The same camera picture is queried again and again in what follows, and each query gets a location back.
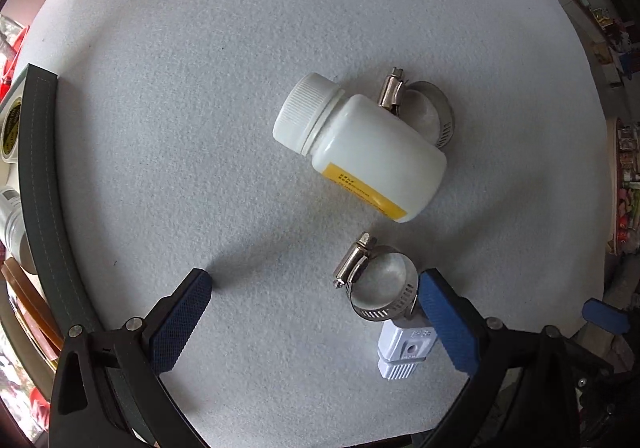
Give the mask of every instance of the metal ring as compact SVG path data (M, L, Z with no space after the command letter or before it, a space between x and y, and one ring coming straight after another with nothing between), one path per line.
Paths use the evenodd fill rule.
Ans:
M413 90L422 94L427 100L431 101L433 108L438 113L440 120L440 137L438 138L435 146L436 148L442 148L453 137L453 131L456 127L456 120L453 116L453 110L449 104L447 96L437 86L428 81L415 81L406 86L405 90Z
M364 318L365 320L369 320L370 322L382 322L384 320L390 320L399 317L403 314L411 314L415 306L415 301L418 295L418 272L417 269L415 269L414 263L408 256L406 256L404 253L400 253L400 251L389 245L379 245L377 247L374 247L370 251L369 261L378 258L379 256L390 253L401 254L411 263L411 265L414 266L413 271L406 272L404 287L400 291L399 296L391 303L377 309L363 309L362 307L358 307L353 303L351 288L354 284L356 284L360 276L367 270L369 262L367 262L365 268L362 269L362 272L359 273L357 277L354 277L353 282L345 284L345 289L347 291L347 296L349 297L351 307L358 316Z

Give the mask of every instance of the blue gripper pad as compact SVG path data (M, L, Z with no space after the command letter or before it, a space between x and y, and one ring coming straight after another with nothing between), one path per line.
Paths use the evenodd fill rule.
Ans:
M624 311L595 298L588 299L584 303L582 317L611 334L625 334L631 328L629 318Z
M174 368L182 349L187 344L209 300L211 300L212 281L206 271L198 273L186 288L182 285L168 299L177 297L153 336L149 338L148 359L156 376Z
M428 269L420 275L418 302L433 323L453 366L472 377L480 365L479 341L473 324L466 322L466 317L461 315L462 301L476 312L468 300L453 291L436 269Z

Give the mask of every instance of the white tabletop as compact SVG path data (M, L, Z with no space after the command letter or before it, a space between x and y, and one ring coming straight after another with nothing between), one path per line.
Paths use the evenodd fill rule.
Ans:
M100 318L145 315L192 267L217 289L163 376L217 447L337 447L433 427L462 388L440 344L380 377L381 324L331 274L363 230L485 316L570 335L602 295L605 123L556 0L47 0L20 67L60 75L58 178ZM396 224L275 142L306 73L374 97L391 66L447 94L436 198Z

